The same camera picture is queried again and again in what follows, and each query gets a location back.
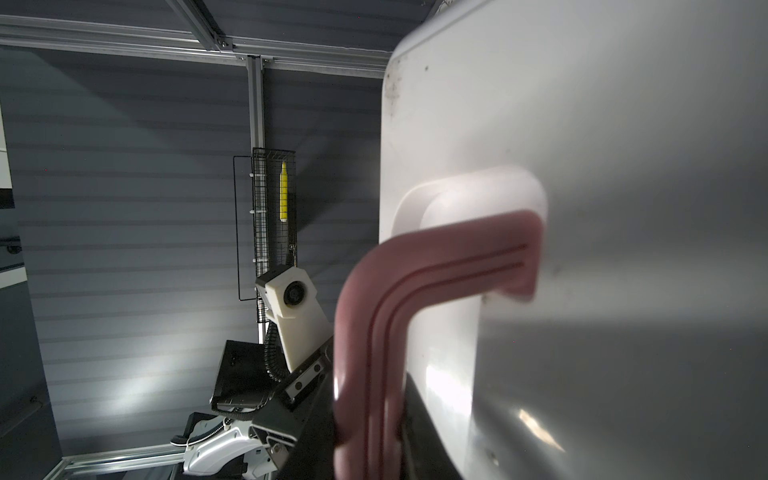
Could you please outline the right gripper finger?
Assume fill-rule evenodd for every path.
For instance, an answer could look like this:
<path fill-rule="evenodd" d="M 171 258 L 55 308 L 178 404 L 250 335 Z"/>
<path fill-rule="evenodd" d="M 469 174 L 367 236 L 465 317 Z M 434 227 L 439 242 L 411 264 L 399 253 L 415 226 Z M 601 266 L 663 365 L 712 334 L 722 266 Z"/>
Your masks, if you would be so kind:
<path fill-rule="evenodd" d="M 410 374 L 406 374 L 401 443 L 401 479 L 462 479 Z"/>

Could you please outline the white blue tool box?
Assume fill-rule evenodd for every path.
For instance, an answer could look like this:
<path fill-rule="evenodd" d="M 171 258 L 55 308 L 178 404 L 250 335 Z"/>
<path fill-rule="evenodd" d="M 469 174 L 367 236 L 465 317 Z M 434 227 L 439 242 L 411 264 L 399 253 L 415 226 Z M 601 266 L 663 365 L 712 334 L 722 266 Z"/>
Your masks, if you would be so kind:
<path fill-rule="evenodd" d="M 383 80 L 339 297 L 334 474 L 767 475 L 767 5 L 460 1 Z"/>

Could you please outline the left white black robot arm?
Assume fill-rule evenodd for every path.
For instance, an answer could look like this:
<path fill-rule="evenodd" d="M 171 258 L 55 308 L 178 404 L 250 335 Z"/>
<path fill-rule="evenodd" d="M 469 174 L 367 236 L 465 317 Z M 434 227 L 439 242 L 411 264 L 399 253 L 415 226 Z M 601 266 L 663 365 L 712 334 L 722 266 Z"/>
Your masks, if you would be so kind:
<path fill-rule="evenodd" d="M 332 372 L 328 340 L 296 371 L 277 381 L 265 363 L 265 346 L 229 340 L 209 402 L 195 412 L 171 444 L 184 449 L 181 474 L 205 479 L 267 479 L 287 462 L 307 424 L 326 375 Z"/>

